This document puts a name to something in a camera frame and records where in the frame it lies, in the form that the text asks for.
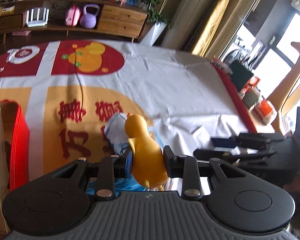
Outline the orange plush duck toy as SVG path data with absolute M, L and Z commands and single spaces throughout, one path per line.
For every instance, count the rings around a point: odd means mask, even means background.
M 149 135 L 148 125 L 143 116 L 127 114 L 125 133 L 133 152 L 132 175 L 147 189 L 163 190 L 168 180 L 164 156 L 160 146 Z

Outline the blue rubber glove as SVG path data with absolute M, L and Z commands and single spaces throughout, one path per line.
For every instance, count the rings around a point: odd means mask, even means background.
M 122 191 L 146 191 L 132 175 L 128 178 L 114 178 L 113 175 L 101 176 L 95 180 L 90 179 L 87 185 L 86 193 L 104 199 L 118 197 Z

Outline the white printed face mask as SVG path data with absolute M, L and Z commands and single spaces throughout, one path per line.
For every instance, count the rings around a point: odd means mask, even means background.
M 129 147 L 128 136 L 125 132 L 126 113 L 115 113 L 106 123 L 104 134 L 110 146 L 117 155 L 124 155 Z

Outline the printed white red tablecloth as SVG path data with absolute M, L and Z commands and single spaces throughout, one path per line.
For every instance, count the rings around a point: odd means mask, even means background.
M 115 113 L 143 116 L 160 146 L 191 154 L 212 136 L 252 132 L 228 76 L 188 53 L 115 41 L 55 41 L 0 55 L 0 102 L 21 105 L 29 180 L 80 157 L 115 153 Z

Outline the red metal tin box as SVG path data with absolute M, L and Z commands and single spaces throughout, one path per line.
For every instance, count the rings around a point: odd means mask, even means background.
M 4 139 L 10 145 L 8 160 L 9 190 L 29 182 L 29 139 L 30 131 L 21 105 L 16 102 L 0 102 Z

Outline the white plant pot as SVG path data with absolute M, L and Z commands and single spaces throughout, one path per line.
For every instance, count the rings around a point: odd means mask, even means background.
M 149 31 L 145 34 L 145 36 L 140 40 L 140 44 L 143 44 L 145 46 L 153 46 L 161 33 L 165 30 L 167 27 L 166 23 L 154 23 L 154 24 L 148 24 L 147 26 L 150 27 Z

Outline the long wooden tv cabinet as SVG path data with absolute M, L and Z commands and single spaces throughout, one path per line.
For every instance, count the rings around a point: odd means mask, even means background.
M 0 5 L 0 34 L 14 31 L 85 31 L 138 39 L 142 9 L 107 0 L 15 0 Z

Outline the purple kettlebell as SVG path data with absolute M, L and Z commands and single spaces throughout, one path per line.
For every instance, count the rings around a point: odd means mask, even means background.
M 94 14 L 88 13 L 87 9 L 96 9 Z M 82 10 L 82 17 L 80 19 L 80 25 L 86 29 L 93 29 L 96 25 L 96 17 L 100 11 L 100 7 L 97 4 L 86 4 Z

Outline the pink toy suitcase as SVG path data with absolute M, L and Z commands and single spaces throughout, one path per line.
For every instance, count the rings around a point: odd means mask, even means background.
M 67 12 L 65 16 L 65 25 L 70 27 L 75 27 L 78 24 L 81 15 L 81 9 L 73 5 Z

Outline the green potted tree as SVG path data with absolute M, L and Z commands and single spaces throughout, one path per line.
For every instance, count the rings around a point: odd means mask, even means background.
M 168 19 L 157 11 L 157 6 L 160 4 L 160 0 L 141 0 L 141 3 L 147 11 L 147 24 L 168 24 Z

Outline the white wifi router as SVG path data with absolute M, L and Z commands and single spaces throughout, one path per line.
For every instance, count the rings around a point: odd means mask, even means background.
M 32 27 L 44 27 L 49 20 L 49 8 L 32 8 L 26 12 L 26 26 Z

